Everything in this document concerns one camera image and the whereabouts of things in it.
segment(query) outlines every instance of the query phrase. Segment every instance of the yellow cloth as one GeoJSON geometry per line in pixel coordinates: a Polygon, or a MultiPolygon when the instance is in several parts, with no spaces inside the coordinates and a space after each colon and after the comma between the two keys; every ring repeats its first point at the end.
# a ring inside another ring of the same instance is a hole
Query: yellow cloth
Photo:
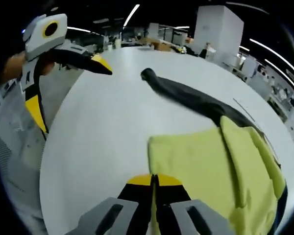
{"type": "Polygon", "coordinates": [[[180,180],[192,199],[229,219],[237,234],[267,234],[285,187],[281,171],[254,128],[240,128],[227,117],[220,126],[151,137],[150,171],[180,180]]]}

